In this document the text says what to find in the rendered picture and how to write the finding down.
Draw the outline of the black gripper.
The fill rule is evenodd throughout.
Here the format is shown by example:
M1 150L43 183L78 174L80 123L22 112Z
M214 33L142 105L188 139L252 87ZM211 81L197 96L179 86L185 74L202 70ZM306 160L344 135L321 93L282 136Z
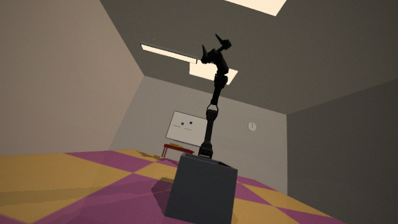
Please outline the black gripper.
M216 35L216 34L215 34ZM227 39L227 40L222 40L222 39L220 39L217 35L216 35L216 38L219 40L219 42L220 42L220 44L222 45L222 47L220 47L217 51L218 51L218 53L220 54L220 57L216 60L216 63L215 63L215 65L216 65L216 67L219 65L219 64L221 64L221 63L223 63L223 62L225 62L225 59L224 59L224 57L223 57L223 55L222 55L222 53L221 53L221 51L223 50L223 49L228 49L228 48L230 48L231 47L231 42ZM206 51L206 48L205 48L205 46L204 45L202 45L202 47L203 47L203 56L202 56L202 59L200 60L201 61L201 63L202 64L208 64L208 62L206 61L206 58L208 57L208 53L207 53L207 51Z

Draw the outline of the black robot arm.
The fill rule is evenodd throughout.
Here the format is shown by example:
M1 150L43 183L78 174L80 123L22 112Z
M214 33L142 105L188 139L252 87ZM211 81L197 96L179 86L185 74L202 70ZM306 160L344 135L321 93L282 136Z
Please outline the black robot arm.
M218 51L216 51L216 49L212 49L210 52L208 52L208 57L206 58L206 61L208 62L208 64L210 64L211 62L213 62L214 64L216 63L216 60L220 57L220 54L218 53ZM221 57L220 57L221 58ZM226 62L223 62L221 64L219 64L217 66L217 71L215 74L215 90L213 93L213 97L211 100L210 105L216 105L217 107L217 111L216 110L210 110L207 107L206 110L206 119L207 119L207 127L206 127L206 133L205 133L205 140L202 143L199 152L198 152L198 156L202 155L200 157L204 157L204 156L208 156L208 157L204 157L204 158L209 158L212 159L213 156L213 150L212 150L212 144L211 144L211 134L212 134L212 129L213 129L213 122L216 119L217 115L218 115L218 98L221 92L221 89L224 88L225 84L227 84L228 82L228 76L225 75L227 73L229 73L229 68L226 64Z

